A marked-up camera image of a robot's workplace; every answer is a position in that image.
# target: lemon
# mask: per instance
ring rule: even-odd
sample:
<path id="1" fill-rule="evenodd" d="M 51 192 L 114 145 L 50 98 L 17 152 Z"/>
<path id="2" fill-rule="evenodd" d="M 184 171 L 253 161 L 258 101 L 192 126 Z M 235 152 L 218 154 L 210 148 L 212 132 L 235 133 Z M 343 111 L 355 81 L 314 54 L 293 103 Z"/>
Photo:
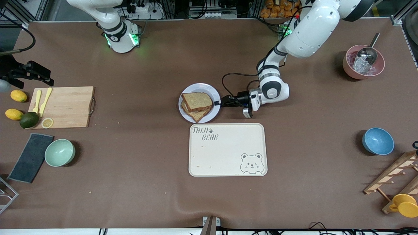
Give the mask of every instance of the lemon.
<path id="1" fill-rule="evenodd" d="M 25 102 L 28 99 L 28 96 L 21 90 L 13 90 L 10 97 L 17 102 Z"/>
<path id="2" fill-rule="evenodd" d="M 8 109 L 5 112 L 6 117 L 12 119 L 12 120 L 20 120 L 23 116 L 23 113 L 17 109 Z"/>
<path id="3" fill-rule="evenodd" d="M 52 126 L 53 123 L 54 121 L 52 120 L 52 118 L 47 117 L 42 121 L 41 125 L 43 128 L 48 129 Z"/>

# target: yellow mug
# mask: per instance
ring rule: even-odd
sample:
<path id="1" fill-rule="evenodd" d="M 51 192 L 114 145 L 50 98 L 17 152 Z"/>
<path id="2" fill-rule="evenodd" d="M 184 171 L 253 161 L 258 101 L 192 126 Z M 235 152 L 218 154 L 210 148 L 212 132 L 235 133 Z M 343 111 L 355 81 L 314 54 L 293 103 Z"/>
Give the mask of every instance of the yellow mug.
<path id="1" fill-rule="evenodd" d="M 389 206 L 393 212 L 399 212 L 408 218 L 418 217 L 418 206 L 416 200 L 408 194 L 398 194 L 392 199 L 393 204 Z"/>

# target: brown table surface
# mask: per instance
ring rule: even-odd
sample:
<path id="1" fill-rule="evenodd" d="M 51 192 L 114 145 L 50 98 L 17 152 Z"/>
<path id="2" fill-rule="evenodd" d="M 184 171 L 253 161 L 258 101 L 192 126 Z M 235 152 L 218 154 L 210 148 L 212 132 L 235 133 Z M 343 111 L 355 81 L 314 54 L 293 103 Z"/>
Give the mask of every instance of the brown table surface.
<path id="1" fill-rule="evenodd" d="M 178 111 L 181 91 L 196 82 L 221 96 L 221 77 L 255 73 L 277 36 L 256 20 L 149 22 L 141 47 L 117 54 L 94 23 L 31 23 L 33 49 L 16 54 L 51 70 L 56 87 L 95 86 L 96 111 L 88 128 L 22 130 L 0 115 L 0 174 L 8 174 L 29 134 L 66 138 L 76 146 L 70 167 L 46 163 L 32 184 L 11 182 L 20 196 L 0 216 L 0 228 L 193 227 L 216 215 L 230 228 L 400 228 L 414 219 L 381 212 L 387 201 L 362 190 L 418 140 L 418 73 L 401 27 L 389 19 L 342 21 L 308 59 L 289 57 L 281 68 L 289 99 L 264 105 L 245 119 L 241 108 L 221 109 L 212 123 L 261 123 L 268 173 L 264 177 L 192 177 L 189 128 Z M 344 51 L 368 44 L 385 56 L 380 78 L 348 79 Z M 17 48 L 30 43 L 22 32 Z M 228 77 L 234 92 L 251 77 Z M 25 80 L 32 95 L 39 81 Z M 0 110 L 27 110 L 9 94 Z M 381 127 L 396 142 L 388 156 L 370 156 L 364 130 Z M 416 172 L 382 186 L 399 192 Z"/>

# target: sandwich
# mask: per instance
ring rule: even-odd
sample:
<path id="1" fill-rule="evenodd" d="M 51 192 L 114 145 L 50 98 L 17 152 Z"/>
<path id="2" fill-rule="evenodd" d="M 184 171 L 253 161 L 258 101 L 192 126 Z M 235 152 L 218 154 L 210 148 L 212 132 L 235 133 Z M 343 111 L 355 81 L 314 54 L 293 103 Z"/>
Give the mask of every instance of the sandwich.
<path id="1" fill-rule="evenodd" d="M 203 92 L 183 93 L 181 108 L 198 123 L 213 107 L 212 99 Z"/>

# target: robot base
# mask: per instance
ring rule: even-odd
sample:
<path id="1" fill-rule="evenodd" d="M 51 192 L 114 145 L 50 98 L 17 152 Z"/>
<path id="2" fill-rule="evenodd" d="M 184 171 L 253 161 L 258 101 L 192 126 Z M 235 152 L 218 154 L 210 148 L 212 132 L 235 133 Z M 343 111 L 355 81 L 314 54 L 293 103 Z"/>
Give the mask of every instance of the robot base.
<path id="1" fill-rule="evenodd" d="M 142 34 L 142 28 L 137 24 L 134 24 L 129 20 L 124 20 L 123 22 L 126 24 L 127 30 L 125 35 L 120 38 L 119 42 L 113 42 L 106 36 L 107 44 L 117 53 L 126 53 L 131 51 L 134 47 L 139 47 Z"/>

